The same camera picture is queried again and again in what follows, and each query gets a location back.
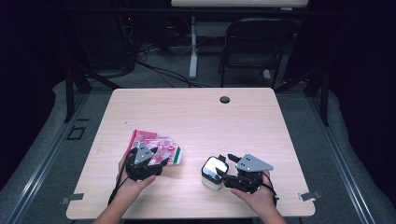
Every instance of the table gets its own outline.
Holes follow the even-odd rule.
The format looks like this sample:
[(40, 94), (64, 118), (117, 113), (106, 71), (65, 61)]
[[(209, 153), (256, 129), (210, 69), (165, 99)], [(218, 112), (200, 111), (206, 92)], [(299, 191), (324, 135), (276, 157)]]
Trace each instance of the table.
[[(223, 104), (222, 96), (230, 103)], [(119, 89), (110, 98), (75, 189), (83, 199), (70, 202), (67, 217), (96, 218), (106, 208), (118, 162), (135, 129), (168, 134), (183, 155), (181, 164), (163, 168), (124, 218), (256, 217), (230, 189), (214, 191), (202, 184), (207, 158), (228, 153), (250, 153), (274, 166), (271, 177), (282, 216), (315, 213), (311, 201), (299, 199), (308, 187), (272, 89)], [(235, 163), (227, 163), (235, 175)]]
[[(172, 0), (172, 7), (283, 7), (287, 10), (293, 7), (306, 7), (308, 0)], [(189, 78), (197, 77), (198, 54), (196, 48), (196, 20), (191, 17), (191, 62)]]

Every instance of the chair backrest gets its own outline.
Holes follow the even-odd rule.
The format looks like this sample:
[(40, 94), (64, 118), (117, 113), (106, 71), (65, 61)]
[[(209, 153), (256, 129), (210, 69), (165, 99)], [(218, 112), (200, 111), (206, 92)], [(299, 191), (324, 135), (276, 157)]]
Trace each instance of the chair backrest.
[(298, 32), (296, 21), (266, 18), (245, 18), (233, 22), (227, 29), (225, 43), (234, 40), (247, 45), (264, 41), (266, 45), (280, 46)]

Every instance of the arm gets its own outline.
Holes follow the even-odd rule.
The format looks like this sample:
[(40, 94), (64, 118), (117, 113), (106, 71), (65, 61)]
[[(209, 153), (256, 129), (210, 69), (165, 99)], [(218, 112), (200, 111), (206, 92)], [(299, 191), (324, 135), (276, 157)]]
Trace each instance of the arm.
[(124, 171), (121, 180), (125, 180), (119, 188), (116, 197), (111, 204), (102, 212), (102, 214), (93, 222), (94, 224), (100, 223), (120, 223), (120, 220), (125, 211), (139, 196), (140, 192), (155, 180), (155, 175), (150, 176), (139, 182), (134, 182), (128, 178)]
[[(265, 175), (262, 176), (262, 182), (266, 185), (270, 184)], [(238, 189), (231, 189), (231, 193), (236, 195), (242, 201), (247, 203), (251, 210), (256, 213), (266, 224), (284, 224), (285, 219), (277, 211), (274, 201), (273, 193), (267, 188), (260, 188), (253, 194), (242, 192)]]

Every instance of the person's right arm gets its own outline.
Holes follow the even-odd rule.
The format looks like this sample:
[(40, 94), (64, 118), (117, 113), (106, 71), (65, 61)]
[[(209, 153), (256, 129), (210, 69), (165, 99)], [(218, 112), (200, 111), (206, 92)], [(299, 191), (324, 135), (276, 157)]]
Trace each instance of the person's right arm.
[[(265, 175), (262, 175), (262, 182), (266, 185), (270, 185), (270, 181)], [(245, 193), (238, 189), (231, 189), (231, 193), (247, 203), (251, 210), (256, 213), (265, 224), (286, 223), (285, 219), (277, 211), (274, 205), (273, 192), (269, 189), (259, 188), (252, 194)]]

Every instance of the black chair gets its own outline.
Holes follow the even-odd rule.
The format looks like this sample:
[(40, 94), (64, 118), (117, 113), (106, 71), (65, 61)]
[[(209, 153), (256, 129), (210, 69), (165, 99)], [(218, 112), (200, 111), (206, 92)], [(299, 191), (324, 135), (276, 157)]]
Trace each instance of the black chair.
[(219, 73), (224, 85), (225, 68), (275, 70), (274, 88), (285, 46), (297, 34), (297, 21), (245, 18), (233, 22), (227, 29)]

